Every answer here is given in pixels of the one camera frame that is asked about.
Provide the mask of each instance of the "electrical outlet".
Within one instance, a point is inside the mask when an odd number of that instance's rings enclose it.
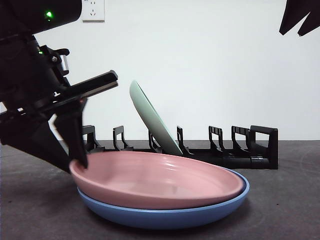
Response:
[[[82,0],[83,22],[105,21],[105,0]]]

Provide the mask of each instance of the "pink bowl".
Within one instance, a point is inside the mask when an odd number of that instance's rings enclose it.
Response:
[[[242,179],[198,160],[138,151],[88,155],[88,168],[69,165],[78,187],[100,202],[135,209],[187,209],[230,200],[241,193]]]

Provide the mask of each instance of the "dark gray tabletop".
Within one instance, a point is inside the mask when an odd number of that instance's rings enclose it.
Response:
[[[83,204],[70,175],[1,146],[1,239],[320,239],[320,141],[280,141],[278,170],[236,171],[251,188],[231,215],[191,229],[143,230],[95,215]]]

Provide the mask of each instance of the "blue bowl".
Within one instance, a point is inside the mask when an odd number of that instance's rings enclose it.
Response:
[[[84,203],[93,212],[111,222],[140,229],[172,230],[192,228],[220,220],[235,211],[245,200],[250,184],[241,174],[230,170],[242,178],[242,193],[237,197],[210,206],[186,209],[150,210],[110,205],[90,198],[79,188]]]

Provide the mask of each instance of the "black dish rack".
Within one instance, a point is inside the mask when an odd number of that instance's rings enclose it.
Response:
[[[223,141],[223,130],[218,127],[209,126],[208,135],[209,149],[190,149],[184,144],[183,129],[180,126],[176,128],[178,146],[183,153],[183,157],[191,158],[210,164],[222,166],[228,169],[278,169],[278,129],[264,126],[252,125],[250,128],[239,126],[231,127],[232,148],[225,148]],[[256,133],[269,136],[267,146],[256,142]],[[114,149],[107,149],[101,146],[96,140],[96,130],[93,125],[82,127],[82,134],[87,135],[85,150],[88,154],[106,151],[137,151],[166,154],[166,152],[157,144],[151,132],[148,132],[149,148],[134,148],[125,140],[124,126],[118,126],[113,129]],[[123,148],[120,148],[117,141],[117,135],[121,134]],[[242,148],[236,140],[236,134],[245,136],[246,148]],[[218,146],[213,141],[213,135],[218,136]]]

